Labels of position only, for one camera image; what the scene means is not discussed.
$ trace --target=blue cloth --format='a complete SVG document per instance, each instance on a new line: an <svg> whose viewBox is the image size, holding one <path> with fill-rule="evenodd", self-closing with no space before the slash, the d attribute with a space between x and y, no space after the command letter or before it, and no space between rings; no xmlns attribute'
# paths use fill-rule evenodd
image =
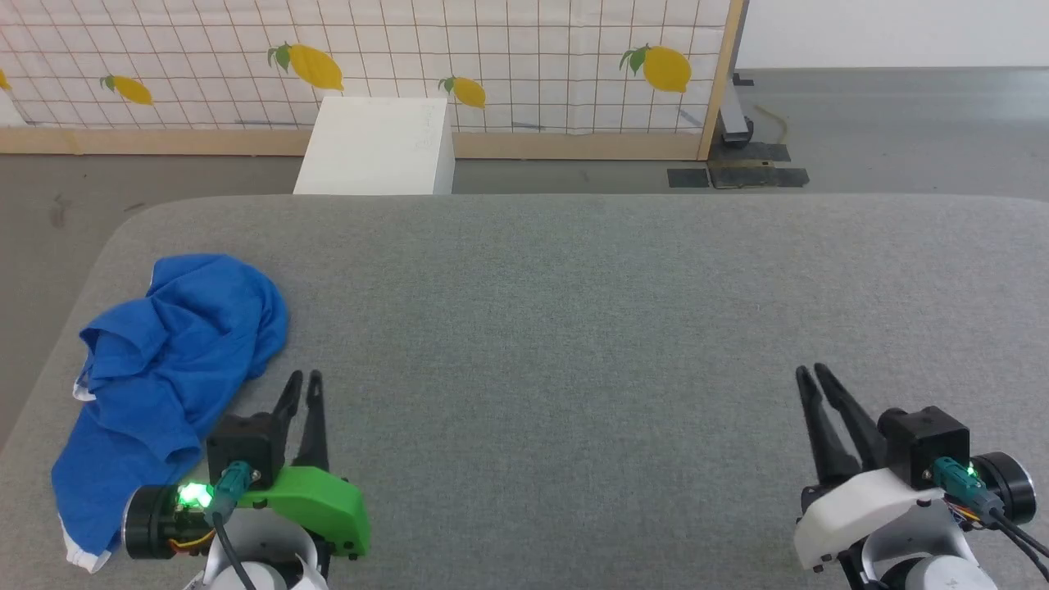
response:
<svg viewBox="0 0 1049 590"><path fill-rule="evenodd" d="M217 254L157 260L145 298L81 331L88 352L79 382L95 400L84 404L51 469L69 536L95 555L115 547L131 493L193 467L200 440L286 333L273 282Z"/></svg>

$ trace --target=lemon print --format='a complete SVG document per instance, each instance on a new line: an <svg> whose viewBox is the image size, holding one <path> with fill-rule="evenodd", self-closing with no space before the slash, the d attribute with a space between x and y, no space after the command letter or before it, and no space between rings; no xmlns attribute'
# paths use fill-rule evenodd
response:
<svg viewBox="0 0 1049 590"><path fill-rule="evenodd" d="M284 68L284 71L287 71L287 64L291 63L299 78L317 88L343 89L342 70L324 51L308 45L288 45L285 42L280 47L270 47L266 61L273 65L274 60L277 60L277 65Z"/></svg>
<svg viewBox="0 0 1049 590"><path fill-rule="evenodd" d="M149 89L138 83L137 80L110 73L105 78L100 78L99 84L109 88L111 91L115 90L120 92L122 97L133 103L141 105L153 104L153 97L150 96Z"/></svg>
<svg viewBox="0 0 1049 590"><path fill-rule="evenodd" d="M692 66L688 64L685 56L669 47L645 45L630 49L619 60L620 69L627 59L630 60L630 69L635 75L642 65L645 67L645 80L657 90L684 92L685 86L692 78Z"/></svg>
<svg viewBox="0 0 1049 590"><path fill-rule="evenodd" d="M485 89L469 78L445 78L437 82L437 87L445 87L446 92L455 91L455 98L466 106L485 108Z"/></svg>

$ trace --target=green leaf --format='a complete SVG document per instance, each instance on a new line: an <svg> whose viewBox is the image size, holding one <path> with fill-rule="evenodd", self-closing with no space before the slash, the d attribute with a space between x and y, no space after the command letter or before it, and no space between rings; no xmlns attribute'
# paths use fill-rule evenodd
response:
<svg viewBox="0 0 1049 590"><path fill-rule="evenodd" d="M637 76L638 70L641 69L641 65L645 63L646 54L648 54L648 45L639 47L638 50L634 51L634 55L630 56L630 69L634 70L635 76Z"/></svg>
<svg viewBox="0 0 1049 590"><path fill-rule="evenodd" d="M292 51L287 43L284 43L280 47L277 47L277 52L274 54L274 58L277 60L277 64L284 68L284 73L287 73L287 64L292 63Z"/></svg>

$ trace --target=gray fabric tabletop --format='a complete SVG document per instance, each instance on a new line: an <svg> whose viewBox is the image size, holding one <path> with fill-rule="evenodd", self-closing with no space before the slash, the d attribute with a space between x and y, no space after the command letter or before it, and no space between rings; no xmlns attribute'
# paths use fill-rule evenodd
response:
<svg viewBox="0 0 1049 590"><path fill-rule="evenodd" d="M49 470L80 408L79 329L145 293L156 258L227 252L292 318L231 409L267 409L293 370L322 371L331 470L365 494L372 551L335 563L334 589L845 588L793 555L815 483L794 367L829 363L875 417L938 404L975 452L1049 485L1047 228L1046 205L966 196L145 211L103 251L0 456L0 586L178 589L204 566L65 564ZM1049 517L1028 528L1049 540ZM1002 588L1043 584L1001 534L968 539Z"/></svg>

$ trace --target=green light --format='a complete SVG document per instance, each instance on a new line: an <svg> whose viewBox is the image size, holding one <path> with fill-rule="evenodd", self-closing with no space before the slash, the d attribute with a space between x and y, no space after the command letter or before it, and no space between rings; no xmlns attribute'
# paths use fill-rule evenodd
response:
<svg viewBox="0 0 1049 590"><path fill-rule="evenodd" d="M215 490L207 484L188 483L178 486L178 503L183 506L199 506L207 508L211 504Z"/></svg>

